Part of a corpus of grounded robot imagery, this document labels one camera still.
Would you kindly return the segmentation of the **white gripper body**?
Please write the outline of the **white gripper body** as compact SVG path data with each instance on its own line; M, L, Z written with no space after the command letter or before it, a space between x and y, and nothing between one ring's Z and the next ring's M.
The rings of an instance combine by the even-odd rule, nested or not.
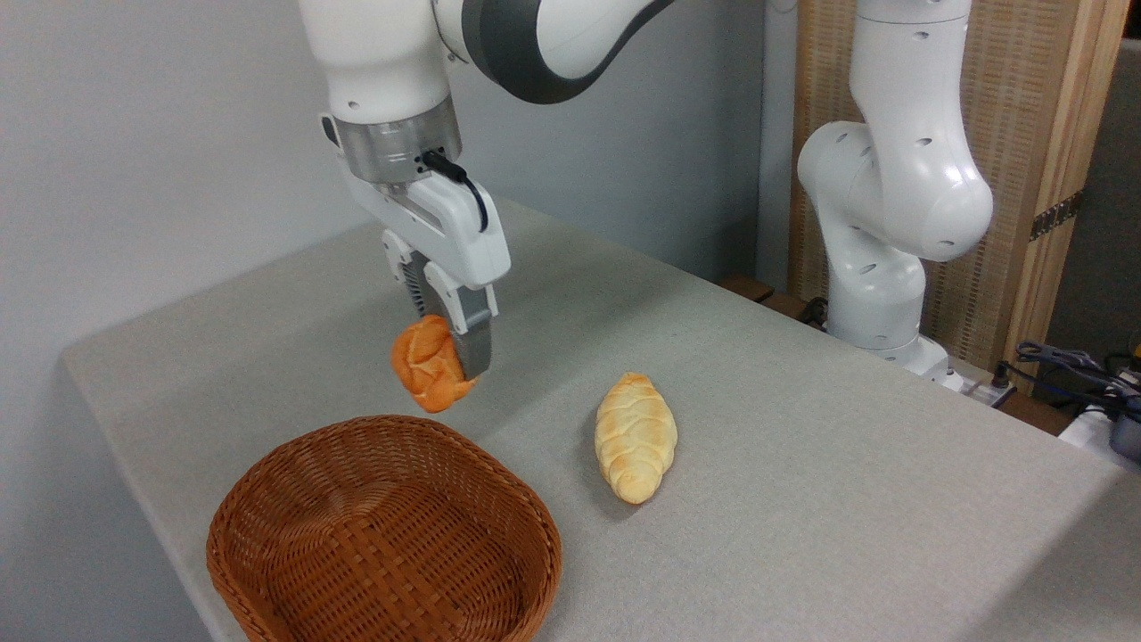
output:
M362 125L321 117L359 208L469 289L511 266L496 204L454 161L461 144L452 113Z

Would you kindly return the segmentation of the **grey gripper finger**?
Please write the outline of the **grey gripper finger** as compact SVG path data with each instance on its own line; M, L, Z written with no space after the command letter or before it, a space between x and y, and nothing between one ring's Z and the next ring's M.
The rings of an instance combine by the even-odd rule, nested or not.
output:
M428 304L423 295L423 267L427 259L391 230L382 233L382 247L393 276L404 289L407 289L411 301L415 306L416 316L427 316Z
M443 318L467 381L480 377L492 361L492 320L497 316L492 284L469 289L439 265L423 262L423 315Z

